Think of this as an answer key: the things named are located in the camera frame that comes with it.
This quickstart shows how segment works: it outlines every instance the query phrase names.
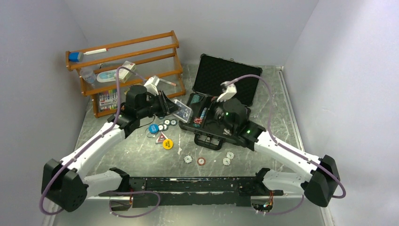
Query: yellow round token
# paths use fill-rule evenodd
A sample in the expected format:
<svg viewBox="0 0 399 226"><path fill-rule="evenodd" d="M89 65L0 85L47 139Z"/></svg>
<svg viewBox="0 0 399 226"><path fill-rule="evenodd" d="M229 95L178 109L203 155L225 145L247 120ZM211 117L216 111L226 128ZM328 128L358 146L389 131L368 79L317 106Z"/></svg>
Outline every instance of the yellow round token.
<svg viewBox="0 0 399 226"><path fill-rule="evenodd" d="M169 149L171 149L173 147L173 141L171 139L166 139L166 140L163 141L162 146L166 150L169 150Z"/></svg>

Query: open case lid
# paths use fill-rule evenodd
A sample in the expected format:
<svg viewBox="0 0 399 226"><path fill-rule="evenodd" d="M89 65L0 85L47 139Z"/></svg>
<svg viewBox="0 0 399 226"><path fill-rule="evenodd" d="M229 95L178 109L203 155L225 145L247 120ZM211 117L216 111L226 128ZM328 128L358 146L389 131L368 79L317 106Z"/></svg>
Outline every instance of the open case lid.
<svg viewBox="0 0 399 226"><path fill-rule="evenodd" d="M260 76L262 74L262 69L260 67L202 54L192 90L194 92L219 96L222 93L220 86L222 82L231 81L246 74ZM234 97L242 104L251 106L258 82L259 80L257 78L245 78L236 82L237 94Z"/></svg>

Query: marker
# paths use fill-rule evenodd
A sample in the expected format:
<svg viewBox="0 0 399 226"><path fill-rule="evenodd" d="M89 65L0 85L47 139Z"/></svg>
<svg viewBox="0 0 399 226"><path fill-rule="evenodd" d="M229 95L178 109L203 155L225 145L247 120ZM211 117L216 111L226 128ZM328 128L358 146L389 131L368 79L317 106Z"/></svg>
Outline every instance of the marker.
<svg viewBox="0 0 399 226"><path fill-rule="evenodd" d="M169 82L169 81L167 81L167 80L165 80L165 79L160 79L160 81L162 81L162 82L164 82L164 83L166 83L166 84L172 85L172 86L177 86L176 83Z"/></svg>
<svg viewBox="0 0 399 226"><path fill-rule="evenodd" d="M92 50L92 51L87 51L85 53L83 53L84 55L91 55L91 54L96 54L96 53L102 53L102 52L106 52L108 51L107 48L101 48L101 49L96 49L96 50Z"/></svg>

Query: black carrying case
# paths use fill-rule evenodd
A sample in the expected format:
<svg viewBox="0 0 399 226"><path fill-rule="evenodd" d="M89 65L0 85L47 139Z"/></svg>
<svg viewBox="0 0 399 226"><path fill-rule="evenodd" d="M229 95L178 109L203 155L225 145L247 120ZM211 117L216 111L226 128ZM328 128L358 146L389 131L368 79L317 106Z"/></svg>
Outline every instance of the black carrying case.
<svg viewBox="0 0 399 226"><path fill-rule="evenodd" d="M181 129L195 133L196 145L216 151L222 148L223 142L240 145L239 140L231 136L228 131L226 132L226 128L215 119L214 112L209 109L212 109L212 105L215 104L211 101L212 98L222 93L222 82L232 81L246 74L261 76L262 69L206 54L201 55L197 76L192 87L194 93L190 94L186 103L192 109L192 117L187 123L179 122ZM257 78L245 78L235 83L237 94L234 97L247 107L247 118L251 113L249 106L253 103L258 82ZM208 110L202 123L199 127L195 127L193 120L201 116L204 108Z"/></svg>

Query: blue bottle cap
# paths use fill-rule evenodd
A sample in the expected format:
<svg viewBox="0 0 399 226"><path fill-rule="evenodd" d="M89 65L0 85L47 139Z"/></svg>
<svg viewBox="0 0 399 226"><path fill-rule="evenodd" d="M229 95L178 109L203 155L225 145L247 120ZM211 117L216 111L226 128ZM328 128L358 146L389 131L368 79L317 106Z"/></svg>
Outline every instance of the blue bottle cap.
<svg viewBox="0 0 399 226"><path fill-rule="evenodd" d="M150 131L150 133L155 134L158 133L159 128L157 124L151 124L148 130Z"/></svg>
<svg viewBox="0 0 399 226"><path fill-rule="evenodd" d="M73 52L69 54L68 59L72 62L81 62L83 59L83 54L81 52Z"/></svg>

